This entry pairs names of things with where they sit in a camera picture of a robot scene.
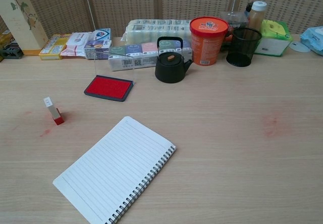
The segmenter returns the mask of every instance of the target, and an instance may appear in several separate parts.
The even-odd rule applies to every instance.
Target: lined paper
[[[174,152],[176,147],[124,117],[53,184],[91,224],[110,223],[156,163],[166,152],[172,154],[169,149]]]

